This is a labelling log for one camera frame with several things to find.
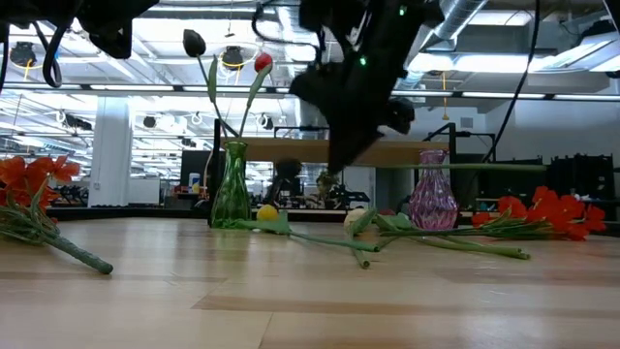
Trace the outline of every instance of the ceiling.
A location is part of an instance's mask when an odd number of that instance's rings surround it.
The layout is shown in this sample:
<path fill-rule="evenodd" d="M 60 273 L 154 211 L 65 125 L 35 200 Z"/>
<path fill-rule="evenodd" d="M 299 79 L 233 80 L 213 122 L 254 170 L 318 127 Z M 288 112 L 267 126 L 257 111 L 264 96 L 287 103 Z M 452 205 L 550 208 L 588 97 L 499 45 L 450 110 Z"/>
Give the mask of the ceiling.
<path fill-rule="evenodd" d="M 297 24 L 298 2 L 295 0 L 276 1 L 275 6 L 265 10 L 265 19 L 259 29 L 265 35 L 284 38 L 295 42 L 314 43 L 316 39 Z M 508 58 L 521 59 L 527 54 L 531 37 L 531 10 L 534 2 L 519 0 L 490 0 L 480 13 L 458 36 L 458 44 L 453 52 L 438 53 L 432 56 L 433 64 L 438 56 L 454 63 L 445 73 L 422 72 L 416 89 L 448 89 L 459 91 L 512 92 L 521 74 L 505 73 L 501 62 Z M 254 80 L 253 61 L 260 52 L 269 53 L 274 60 L 274 69 L 264 85 L 286 88 L 295 74 L 303 71 L 304 61 L 313 58 L 313 50 L 292 45 L 266 43 L 257 38 L 252 31 L 250 18 L 254 6 L 249 1 L 162 1 L 134 20 L 133 52 L 127 60 L 114 60 L 90 43 L 79 23 L 64 36 L 58 51 L 58 61 L 65 84 L 167 84 L 204 85 L 202 73 L 196 60 L 185 54 L 182 38 L 184 29 L 194 29 L 206 41 L 203 63 L 208 70 L 213 54 L 221 58 L 226 47 L 241 48 L 245 65 L 240 69 L 227 69 L 221 63 L 218 67 L 218 85 L 249 86 Z M 571 48 L 578 47 L 581 35 L 595 20 L 600 19 L 602 2 L 599 0 L 544 1 L 542 31 L 539 38 L 540 57 L 554 57 Z M 47 38 L 50 39 L 54 27 L 41 23 Z M 11 47 L 17 42 L 33 43 L 37 62 L 35 68 L 25 70 L 10 64 L 7 74 L 9 82 L 30 82 L 41 84 L 44 80 L 40 67 L 45 51 L 34 30 L 12 28 Z M 341 60 L 342 51 L 335 40 L 327 35 L 326 59 Z M 412 52 L 410 62 L 416 52 Z M 460 69 L 458 63 L 463 56 L 494 56 L 495 60 L 479 67 Z M 497 69 L 490 69 L 499 64 Z M 557 70 L 537 74 L 533 72 L 524 92 L 541 93 L 596 93 L 608 86 L 604 73 L 593 73 L 587 69 Z M 48 93 L 45 88 L 29 91 L 5 88 L 0 97 L 0 133 L 4 139 L 6 153 L 67 153 L 74 154 L 75 161 L 83 166 L 83 175 L 88 175 L 90 154 L 92 153 L 92 133 L 78 131 L 80 137 L 67 137 L 76 130 L 62 125 L 64 115 L 68 114 L 96 127 L 97 94 L 104 93 Z M 177 164 L 180 151 L 187 148 L 174 137 L 162 139 L 164 135 L 182 133 L 194 139 L 198 149 L 210 148 L 213 135 L 215 109 L 206 94 L 171 95 L 162 93 L 141 93 L 132 95 L 133 110 L 136 113 L 134 140 L 134 176 L 160 175 L 178 177 Z M 218 107 L 227 122 L 236 130 L 240 128 L 246 98 L 235 94 L 222 94 Z M 443 99 L 416 99 L 418 108 L 433 109 L 444 104 Z M 450 100 L 451 107 L 472 107 L 486 112 L 496 106 L 496 102 L 486 100 Z M 245 135 L 253 137 L 273 137 L 272 130 L 265 130 L 257 120 L 262 116 L 271 117 L 275 126 L 298 126 L 300 107 L 296 98 L 278 94 L 257 98 L 250 110 Z M 175 125 L 176 128 L 156 126 L 146 128 L 143 120 L 153 116 L 162 124 Z M 15 137 L 15 132 L 40 134 L 37 137 Z M 142 157 L 162 160 L 148 166 Z"/>

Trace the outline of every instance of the black tulip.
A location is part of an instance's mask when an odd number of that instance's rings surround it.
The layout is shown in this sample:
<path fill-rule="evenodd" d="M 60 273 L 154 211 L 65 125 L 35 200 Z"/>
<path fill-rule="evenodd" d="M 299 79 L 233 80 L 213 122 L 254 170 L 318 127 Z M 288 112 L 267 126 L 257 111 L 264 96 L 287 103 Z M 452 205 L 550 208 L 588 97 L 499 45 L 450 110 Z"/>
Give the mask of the black tulip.
<path fill-rule="evenodd" d="M 201 34 L 191 29 L 183 31 L 183 47 L 190 57 L 200 57 L 206 51 L 206 44 Z"/>

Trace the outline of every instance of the ceiling pipe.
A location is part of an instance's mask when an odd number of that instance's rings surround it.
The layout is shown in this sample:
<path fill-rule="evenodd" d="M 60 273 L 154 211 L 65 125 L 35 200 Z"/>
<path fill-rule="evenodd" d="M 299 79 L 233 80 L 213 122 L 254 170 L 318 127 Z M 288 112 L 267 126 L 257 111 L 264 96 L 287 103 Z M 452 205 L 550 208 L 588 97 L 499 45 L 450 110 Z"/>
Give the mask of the ceiling pipe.
<path fill-rule="evenodd" d="M 487 2 L 488 0 L 442 0 L 439 5 L 446 19 L 432 32 L 427 34 L 420 32 L 418 34 L 422 42 L 419 50 L 431 50 L 443 43 L 447 43 L 448 48 L 444 50 L 454 50 L 458 35 Z M 414 46 L 419 45 L 419 39 L 414 43 Z M 425 74 L 426 72 L 417 70 L 415 67 L 408 67 L 407 77 L 399 80 L 394 89 L 414 89 L 418 87 Z"/>

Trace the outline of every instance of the wooden shelf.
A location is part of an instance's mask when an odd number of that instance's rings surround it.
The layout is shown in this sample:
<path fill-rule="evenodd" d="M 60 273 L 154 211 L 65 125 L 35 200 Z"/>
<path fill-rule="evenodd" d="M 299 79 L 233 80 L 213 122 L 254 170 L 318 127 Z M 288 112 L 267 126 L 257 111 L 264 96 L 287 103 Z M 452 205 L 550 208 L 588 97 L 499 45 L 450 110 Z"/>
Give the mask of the wooden shelf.
<path fill-rule="evenodd" d="M 248 144 L 247 161 L 277 162 L 294 158 L 302 163 L 327 163 L 329 141 L 243 138 L 231 139 Z M 355 166 L 388 167 L 415 165 L 419 152 L 425 149 L 448 149 L 447 143 L 439 142 L 392 142 L 374 143 L 353 163 Z"/>

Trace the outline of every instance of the wooden tabletop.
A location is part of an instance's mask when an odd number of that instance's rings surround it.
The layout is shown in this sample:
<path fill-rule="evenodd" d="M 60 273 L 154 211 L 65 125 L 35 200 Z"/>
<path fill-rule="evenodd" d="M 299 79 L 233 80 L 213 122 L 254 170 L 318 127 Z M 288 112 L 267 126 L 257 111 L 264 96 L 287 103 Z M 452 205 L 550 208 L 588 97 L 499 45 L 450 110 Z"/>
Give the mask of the wooden tabletop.
<path fill-rule="evenodd" d="M 0 240 L 0 348 L 619 348 L 620 239 L 502 242 L 531 261 L 408 240 L 371 256 L 190 219 L 61 223 L 114 264 Z M 339 224 L 295 224 L 341 238 Z M 371 233 L 364 239 L 372 239 Z"/>

